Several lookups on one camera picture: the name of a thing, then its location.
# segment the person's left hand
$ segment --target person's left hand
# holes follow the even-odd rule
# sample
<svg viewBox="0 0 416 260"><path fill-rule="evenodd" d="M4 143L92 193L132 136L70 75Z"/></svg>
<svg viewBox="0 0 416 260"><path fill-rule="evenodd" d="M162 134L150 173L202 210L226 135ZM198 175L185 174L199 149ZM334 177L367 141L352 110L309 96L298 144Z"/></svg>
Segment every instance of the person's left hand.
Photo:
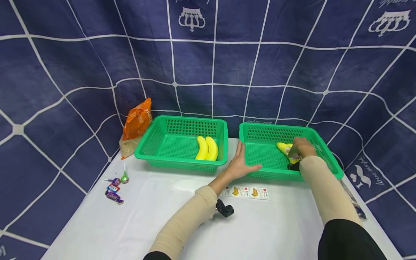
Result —
<svg viewBox="0 0 416 260"><path fill-rule="evenodd" d="M233 180L246 176L250 172L258 171L263 167L261 164L256 164L253 166L248 166L245 164L244 153L244 144L238 140L235 156L224 171L224 174L230 176L230 178Z"/></svg>

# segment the toy banana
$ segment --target toy banana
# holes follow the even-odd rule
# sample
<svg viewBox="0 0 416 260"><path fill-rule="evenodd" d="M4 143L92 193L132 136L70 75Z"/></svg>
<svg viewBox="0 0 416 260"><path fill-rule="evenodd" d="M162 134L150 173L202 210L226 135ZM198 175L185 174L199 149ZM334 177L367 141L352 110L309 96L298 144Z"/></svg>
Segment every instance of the toy banana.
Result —
<svg viewBox="0 0 416 260"><path fill-rule="evenodd" d="M218 146L217 143L211 137L207 136L206 138L208 144L208 155L206 157L207 161L216 161L218 157Z"/></svg>
<svg viewBox="0 0 416 260"><path fill-rule="evenodd" d="M198 136L196 138L199 144L199 152L195 157L195 160L206 160L208 155L208 144L207 141L202 137Z"/></svg>
<svg viewBox="0 0 416 260"><path fill-rule="evenodd" d="M292 157L289 157L289 151L293 144L277 143L276 146L284 155L286 155L291 164L295 164L300 161L300 158L297 154L294 154Z"/></svg>

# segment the black clip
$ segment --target black clip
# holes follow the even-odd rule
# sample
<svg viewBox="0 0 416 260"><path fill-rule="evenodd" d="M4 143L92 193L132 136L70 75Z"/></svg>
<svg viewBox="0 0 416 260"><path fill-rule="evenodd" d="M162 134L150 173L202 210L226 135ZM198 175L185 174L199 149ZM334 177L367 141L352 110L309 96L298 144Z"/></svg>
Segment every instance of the black clip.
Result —
<svg viewBox="0 0 416 260"><path fill-rule="evenodd" d="M287 165L287 169L290 171L299 171L299 165L300 165L300 161L295 164L290 163Z"/></svg>
<svg viewBox="0 0 416 260"><path fill-rule="evenodd" d="M234 214L233 206L225 206L223 201L220 199L217 200L217 205L215 207L217 208L218 212L221 213L221 215L223 215L225 218L228 218Z"/></svg>

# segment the hand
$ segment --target hand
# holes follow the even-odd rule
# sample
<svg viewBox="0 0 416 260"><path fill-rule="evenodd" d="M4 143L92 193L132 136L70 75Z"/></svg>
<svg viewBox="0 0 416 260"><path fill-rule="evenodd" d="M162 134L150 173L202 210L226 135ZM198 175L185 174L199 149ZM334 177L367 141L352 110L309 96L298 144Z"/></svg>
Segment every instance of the hand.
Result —
<svg viewBox="0 0 416 260"><path fill-rule="evenodd" d="M253 166L248 166L245 164L244 154L245 146L240 140L238 140L237 151L235 152L234 158L225 169L225 175L230 176L231 179L235 180L246 176L250 172L258 171L263 167L261 164L256 164Z"/></svg>
<svg viewBox="0 0 416 260"><path fill-rule="evenodd" d="M295 137L293 139L293 146L289 151L289 157L292 157L294 154L299 154L302 158L310 155L317 156L315 147L304 137Z"/></svg>

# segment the beige sleeve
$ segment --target beige sleeve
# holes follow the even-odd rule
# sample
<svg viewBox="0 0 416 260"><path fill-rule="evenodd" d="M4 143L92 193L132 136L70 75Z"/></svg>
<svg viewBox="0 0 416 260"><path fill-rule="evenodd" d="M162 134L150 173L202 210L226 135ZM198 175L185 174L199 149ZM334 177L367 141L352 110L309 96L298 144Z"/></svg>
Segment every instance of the beige sleeve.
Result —
<svg viewBox="0 0 416 260"><path fill-rule="evenodd" d="M217 199L209 186L196 190L195 195L163 226L149 252L159 251L171 260L179 259L192 233L214 215Z"/></svg>
<svg viewBox="0 0 416 260"><path fill-rule="evenodd" d="M361 225L348 194L322 158L304 158L300 162L300 173L310 185L324 225L332 219L347 219Z"/></svg>

